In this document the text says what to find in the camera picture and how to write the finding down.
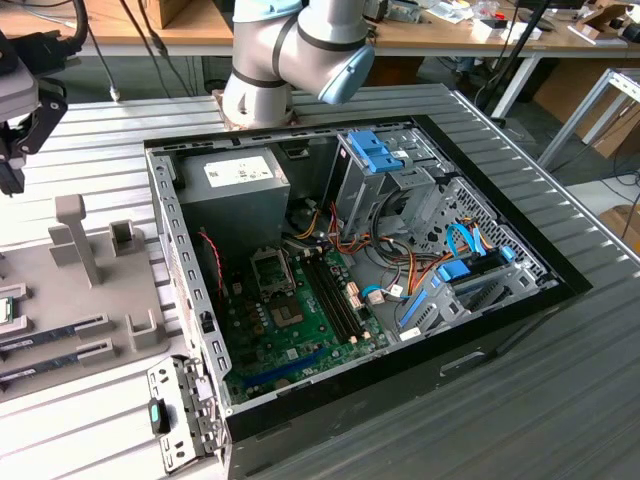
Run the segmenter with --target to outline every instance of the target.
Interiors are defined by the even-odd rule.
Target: metal bracket
[[[168,357],[147,371],[149,414],[165,472],[217,456],[226,445],[211,380],[197,359]]]

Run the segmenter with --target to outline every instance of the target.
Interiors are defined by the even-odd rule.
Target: blue latch
[[[507,262],[509,262],[509,263],[513,262],[517,257],[516,252],[513,251],[513,248],[511,248],[511,247],[509,247],[507,245],[502,247],[500,249],[500,252],[502,253],[502,256],[504,258],[506,258]]]
[[[438,273],[445,282],[456,280],[465,275],[469,275],[471,270],[467,268],[462,260],[454,260],[438,267]]]
[[[373,173],[390,172],[404,168],[404,163],[394,158],[387,147],[376,135],[369,131],[351,132],[349,140],[353,148],[369,164]]]

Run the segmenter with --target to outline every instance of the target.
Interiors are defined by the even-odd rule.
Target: slotted aluminum table
[[[594,289],[513,351],[316,449],[266,479],[637,478],[640,261],[462,96],[369,88],[342,107],[295,95],[302,120],[428,114],[582,271]],[[130,218],[147,238],[169,354],[184,348],[153,220],[141,140],[223,128],[208,98],[72,106],[29,159],[27,192],[0,198],[0,251],[42,242],[51,198],[82,193],[85,228]],[[0,404],[3,478],[164,477],[147,418],[149,358]],[[219,478],[203,463],[180,478]]]

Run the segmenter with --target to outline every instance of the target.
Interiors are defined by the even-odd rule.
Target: black wire
[[[636,112],[631,118],[635,117],[638,114],[638,112]],[[625,173],[619,174],[618,173],[618,155],[620,154],[620,150],[622,150],[622,148],[624,147],[624,144],[629,140],[629,137],[631,137],[631,133],[633,133],[633,131],[638,128],[638,125],[640,125],[640,119],[635,123],[635,125],[631,128],[631,130],[629,131],[629,134],[627,135],[627,137],[620,143],[620,145],[618,145],[618,148],[616,148],[616,152],[613,155],[613,175],[614,177],[616,177],[616,180],[618,180],[618,183],[620,185],[624,185],[625,187],[630,187],[632,185],[638,185],[640,184],[640,173],[637,171],[631,171],[628,173],[634,174],[636,176],[635,181],[632,183],[624,183],[622,180],[620,180],[620,175],[625,175]]]
[[[631,205],[631,210],[629,211],[629,216],[627,217],[627,224],[624,226],[624,230],[622,231],[622,237],[620,237],[621,240],[624,240],[624,236],[627,234],[627,230],[629,230],[629,225],[631,225],[631,220],[633,219],[633,214],[636,211],[636,205],[638,205],[639,201],[640,193],[636,197],[635,202],[633,202],[633,205]]]
[[[609,126],[607,127],[607,129],[602,132],[598,137],[594,138],[593,140],[591,140],[591,142],[589,142],[587,145],[585,145],[576,155],[574,155],[573,157],[571,157],[569,160],[567,160],[566,162],[561,163],[560,165],[558,165],[557,167],[552,168],[551,170],[549,170],[549,173],[555,173],[558,170],[560,170],[561,168],[566,167],[567,165],[569,165],[570,163],[576,161],[578,158],[580,158],[582,156],[582,154],[589,148],[592,147],[593,145],[595,145],[596,143],[605,140],[607,137],[610,137],[611,135],[613,135],[614,133],[616,133],[617,131],[619,131],[621,128],[623,128],[627,123],[629,123],[631,120],[633,120],[636,115],[638,115],[638,113],[640,112],[636,112],[633,115],[631,115],[631,117],[627,118],[626,121],[624,121],[623,123],[621,123],[620,125],[618,125],[618,127],[609,132],[609,130],[611,130],[611,128],[613,128],[613,126],[615,125],[615,122],[620,118],[620,116],[616,117],[613,122],[611,122],[609,124]],[[616,159],[614,157],[613,159],[613,168],[614,168],[614,175],[615,175],[615,168],[616,168]]]
[[[171,61],[171,57],[169,56],[169,50],[167,50],[167,46],[162,41],[162,38],[160,38],[160,35],[158,35],[156,31],[153,28],[151,28],[151,24],[149,23],[149,17],[147,17],[147,12],[144,9],[142,0],[138,0],[138,9],[140,10],[140,15],[142,15],[144,24],[147,27],[149,36],[153,41],[153,45],[156,47],[156,49],[158,49],[158,53],[160,54],[160,56],[166,60],[167,64],[169,65],[169,68],[171,69],[173,74],[178,78],[178,81],[182,85],[182,88],[187,94],[187,97],[191,97],[192,96],[191,92],[189,92],[187,85],[184,83],[184,79],[182,78],[182,75],[180,75],[180,72],[176,70],[176,67],[173,65],[173,62]]]
[[[21,7],[37,7],[37,8],[53,8],[60,7],[62,5],[66,5],[67,3],[73,2],[73,0],[64,0],[58,3],[50,3],[46,5],[39,5],[37,3],[26,3],[26,2],[18,2],[16,0],[2,0],[4,3],[10,3],[12,5],[20,5]]]
[[[98,54],[98,58],[100,59],[100,63],[102,63],[102,66],[104,68],[105,73],[107,74],[107,78],[109,79],[109,84],[110,84],[111,88],[113,90],[117,90],[116,82],[113,80],[113,75],[111,74],[111,70],[109,70],[109,65],[107,65],[107,62],[105,61],[104,57],[102,56],[102,51],[100,50],[100,45],[98,45],[98,41],[96,40],[96,37],[93,35],[93,31],[91,30],[91,26],[89,26],[89,36],[91,37],[91,41],[93,42],[93,45],[96,47],[96,53]]]
[[[193,86],[193,80],[191,79],[191,64],[189,63],[189,58],[191,57],[184,57],[184,62],[187,65],[187,82],[189,82],[189,88],[191,89],[191,94],[195,96],[196,90]]]
[[[609,185],[607,182],[605,182],[603,179],[600,179],[600,181],[602,182],[602,184],[607,187],[609,190],[611,190],[613,193],[615,193],[616,195],[618,195],[620,198],[622,198],[623,200],[626,200],[629,203],[632,203],[633,200],[631,200],[629,197],[625,197],[624,195],[622,195],[620,192],[618,192],[617,190],[615,190],[614,188],[611,187],[611,185]]]
[[[191,66],[193,67],[193,92],[194,96],[198,95],[198,71],[196,69],[196,57],[191,57]]]
[[[162,85],[162,89],[164,90],[164,94],[167,96],[167,98],[171,98],[171,95],[169,94],[169,90],[167,90],[167,86],[164,84],[164,79],[162,78],[162,72],[160,72],[160,67],[158,66],[158,62],[156,61],[156,57],[153,56],[153,52],[151,51],[151,48],[149,48],[149,44],[147,43],[147,39],[145,38],[144,33],[142,33],[142,29],[140,28],[140,25],[138,25],[138,22],[133,17],[133,14],[131,13],[131,10],[129,9],[129,6],[125,3],[124,0],[120,0],[120,5],[122,5],[122,8],[124,9],[125,13],[127,14],[127,17],[129,17],[129,21],[133,24],[134,28],[138,32],[138,35],[142,39],[142,43],[144,44],[144,48],[147,50],[147,53],[151,57],[151,60],[153,60],[153,66],[155,67],[156,73],[158,74],[158,79],[160,80],[160,85]]]
[[[440,64],[441,64],[444,68],[446,68],[447,70],[449,70],[450,72],[453,72],[453,71],[455,70],[455,67],[454,67],[454,66],[447,65],[447,63],[446,63],[443,59],[441,59],[440,57],[436,57],[436,60],[438,60],[438,62],[440,62]]]
[[[180,85],[182,85],[182,88],[184,89],[184,91],[187,94],[187,97],[193,97],[193,94],[189,91],[189,89],[187,88],[186,83],[184,83],[184,79],[182,78],[182,75],[180,75],[180,72],[178,72],[178,70],[176,70],[176,67],[173,66],[173,62],[171,61],[171,58],[167,55],[166,57],[164,57],[164,59],[167,61],[167,63],[169,64],[169,68],[171,69],[171,71],[173,72],[173,74],[178,78],[178,80],[180,81]]]
[[[498,78],[498,75],[496,75],[496,71],[500,67],[500,62],[502,61],[502,58],[504,57],[504,52],[507,50],[507,45],[509,45],[509,40],[511,39],[511,32],[513,31],[513,27],[516,24],[516,20],[518,19],[518,9],[520,8],[520,6],[518,4],[516,4],[515,7],[516,8],[513,11],[513,19],[511,20],[511,26],[509,27],[509,33],[507,34],[507,38],[504,41],[504,45],[502,45],[502,50],[500,50],[500,55],[498,55],[498,59],[496,60],[496,66],[493,69],[493,71],[491,72],[491,75],[489,76],[487,81],[480,88],[480,90],[478,90],[478,93],[476,94],[476,97],[473,100],[473,104],[476,107],[478,106],[478,94],[481,91],[486,90],[487,87],[491,84],[491,82],[494,81],[496,78]]]
[[[89,32],[89,15],[84,0],[73,0],[73,8],[76,12],[76,31],[73,37],[67,38],[65,42],[69,48],[68,55],[75,55],[82,50],[82,45],[87,41]]]

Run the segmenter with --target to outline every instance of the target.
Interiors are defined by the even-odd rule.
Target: black cable
[[[552,168],[551,170],[549,170],[549,173],[555,173],[558,170],[560,170],[561,168],[566,167],[567,165],[569,165],[570,163],[576,161],[578,158],[580,158],[580,156],[582,156],[582,154],[589,148],[589,147],[593,147],[593,145],[595,145],[596,143],[599,143],[603,140],[605,140],[606,138],[610,137],[611,135],[613,135],[614,133],[618,132],[620,129],[622,129],[626,124],[628,124],[631,120],[633,120],[636,115],[638,115],[638,113],[640,112],[636,112],[634,113],[631,117],[629,117],[625,122],[621,123],[620,125],[618,125],[618,127],[609,132],[609,130],[611,130],[611,128],[615,125],[615,122],[621,118],[621,116],[617,116],[613,122],[611,122],[611,124],[609,124],[609,126],[607,127],[607,129],[602,132],[600,135],[598,135],[598,137],[594,138],[593,140],[591,140],[591,142],[589,142],[588,144],[586,144],[578,153],[576,153],[573,157],[571,157],[569,160],[561,163],[560,165],[558,165],[557,167]],[[614,175],[615,175],[615,168],[616,168],[616,159],[614,157],[613,160],[613,168],[614,168]]]
[[[144,48],[147,50],[147,53],[151,57],[151,60],[153,60],[153,66],[156,69],[156,73],[158,74],[158,79],[160,80],[160,84],[162,85],[162,89],[164,90],[165,95],[167,96],[167,98],[171,98],[171,95],[169,94],[169,90],[167,90],[167,86],[164,84],[164,79],[162,78],[162,72],[160,72],[160,67],[158,66],[156,57],[153,56],[153,52],[151,51],[151,48],[149,48],[149,44],[147,43],[147,39],[145,38],[144,33],[142,33],[142,29],[140,28],[140,25],[138,25],[138,22],[133,17],[133,14],[131,13],[129,6],[125,3],[125,1],[124,0],[119,0],[119,1],[120,1],[120,5],[122,5],[122,8],[124,9],[124,12],[127,14],[127,17],[129,17],[129,21],[133,24],[134,28],[138,32],[138,35],[142,39]]]
[[[436,60],[440,63],[440,65],[442,65],[444,68],[446,68],[450,72],[453,72],[456,69],[455,66],[447,65],[446,62],[440,57],[436,57]]]
[[[82,50],[82,45],[87,41],[89,33],[89,16],[87,15],[87,7],[84,0],[73,0],[73,8],[76,12],[76,31],[73,37],[65,40],[69,48],[68,56],[75,55]]]
[[[142,0],[138,0],[138,9],[140,10],[140,15],[142,15],[144,24],[147,27],[147,32],[149,32],[151,41],[153,42],[153,45],[158,50],[158,54],[166,60],[167,64],[169,65],[169,68],[171,69],[173,74],[178,78],[178,81],[182,85],[182,88],[184,88],[184,91],[187,94],[187,97],[191,97],[192,95],[189,92],[189,89],[187,88],[186,83],[184,83],[184,79],[182,78],[182,75],[180,75],[180,72],[176,70],[176,67],[173,65],[173,62],[171,61],[171,57],[169,56],[169,50],[167,49],[167,46],[162,41],[162,38],[160,38],[160,35],[158,35],[155,32],[155,30],[151,28],[151,23],[149,23],[149,17],[147,17],[147,12],[144,9]]]
[[[633,119],[639,112],[636,112],[631,119]],[[620,128],[622,128],[624,125],[626,125],[627,123],[629,123],[629,121],[623,123],[622,125],[620,125]],[[638,128],[638,125],[640,125],[640,119],[634,124],[634,126],[631,128],[631,130],[629,131],[629,134],[627,135],[627,137],[620,143],[620,145],[618,145],[618,148],[616,148],[616,152],[613,155],[613,176],[616,177],[616,180],[618,180],[618,183],[620,185],[624,185],[625,187],[630,187],[632,185],[638,185],[640,184],[640,172],[638,171],[631,171],[631,172],[627,172],[630,173],[632,175],[635,175],[635,180],[632,183],[624,183],[622,180],[620,180],[620,176],[621,175],[625,175],[626,173],[622,173],[619,174],[618,173],[618,155],[620,154],[620,150],[622,150],[622,147],[624,147],[624,144],[629,140],[629,137],[631,137],[631,133]]]
[[[491,84],[491,82],[493,82],[496,78],[498,78],[498,75],[496,74],[496,70],[498,70],[498,67],[500,66],[500,62],[502,61],[502,57],[504,56],[504,52],[507,50],[507,45],[509,45],[509,40],[511,39],[511,32],[513,31],[513,26],[516,24],[516,20],[518,19],[519,8],[520,6],[516,4],[516,8],[513,12],[513,19],[511,20],[511,26],[509,27],[509,33],[507,33],[507,38],[504,41],[504,45],[502,45],[502,50],[500,50],[500,55],[498,55],[498,59],[496,60],[496,67],[491,72],[492,75],[487,79],[484,85],[480,87],[480,90],[476,92],[476,96],[473,99],[473,105],[476,107],[478,106],[478,96],[480,95],[480,92],[482,92],[483,90],[486,90],[486,88]]]
[[[82,50],[82,45],[87,41],[87,34],[89,32],[89,16],[87,15],[87,7],[84,5],[84,0],[63,0],[58,3],[50,3],[47,5],[38,5],[35,3],[18,2],[14,0],[2,0],[5,3],[12,5],[19,5],[21,7],[31,8],[53,8],[67,3],[73,3],[73,8],[76,13],[76,31],[72,37],[63,40],[62,43],[67,46],[67,56],[72,56]]]
[[[107,65],[106,60],[102,56],[102,51],[100,50],[100,45],[98,45],[98,41],[96,37],[93,35],[93,31],[91,30],[91,26],[89,26],[89,36],[91,37],[91,41],[93,42],[94,47],[96,48],[96,53],[98,54],[98,58],[100,59],[100,63],[102,63],[102,67],[104,68],[105,73],[107,74],[107,78],[109,79],[109,93],[111,94],[111,98],[113,98],[114,102],[120,100],[120,92],[118,91],[118,87],[116,87],[116,82],[113,79],[113,75],[111,74],[111,70],[109,69],[109,65]]]
[[[73,0],[64,0],[58,3],[50,3],[46,5],[39,5],[37,3],[26,3],[26,2],[18,2],[16,0],[2,0],[4,3],[10,3],[12,5],[20,5],[21,7],[37,7],[37,8],[53,8],[60,7],[62,5],[66,5],[67,3],[73,2]]]
[[[629,216],[627,217],[627,224],[624,226],[624,230],[622,231],[622,237],[620,237],[621,240],[624,240],[624,236],[627,234],[627,230],[629,230],[629,225],[631,225],[631,220],[633,219],[633,214],[636,211],[636,205],[638,205],[639,201],[640,193],[636,197],[635,202],[633,202],[633,205],[631,205],[631,210],[629,211]]]
[[[198,95],[198,70],[196,69],[196,57],[191,56],[191,67],[193,68],[193,93],[194,96]]]
[[[629,203],[633,203],[633,200],[631,200],[629,197],[626,197],[624,195],[622,195],[620,192],[618,192],[617,190],[615,190],[614,188],[611,187],[611,185],[609,185],[607,182],[605,182],[603,179],[600,179],[600,181],[602,182],[602,184],[607,187],[609,190],[611,190],[613,193],[615,193],[617,196],[619,196],[620,198],[622,198],[623,200],[626,200]]]
[[[187,66],[187,82],[189,82],[189,88],[191,89],[191,94],[193,96],[196,95],[195,88],[193,87],[193,80],[191,79],[191,64],[189,63],[190,57],[184,57],[184,62]]]
[[[551,0],[541,0],[540,3],[536,6],[535,10],[533,11],[533,14],[531,15],[531,18],[529,19],[529,22],[527,23],[526,28],[524,29],[524,32],[522,32],[515,47],[513,47],[513,50],[511,50],[511,53],[509,54],[509,58],[507,59],[507,62],[504,64],[502,68],[500,68],[500,71],[497,74],[498,78],[496,79],[495,83],[491,87],[491,90],[489,91],[489,93],[485,96],[484,100],[480,103],[480,106],[479,106],[480,110],[485,111],[489,106],[489,103],[491,102],[491,98],[498,91],[498,88],[500,87],[502,80],[510,73],[511,69],[516,64],[516,61],[518,60],[518,55],[520,55],[520,52],[522,51],[525,43],[527,43],[527,40],[529,40],[529,37],[531,36],[531,32],[536,27],[536,24],[538,23],[538,21],[542,18],[542,15],[544,14],[547,7],[549,7],[550,3],[551,3]]]

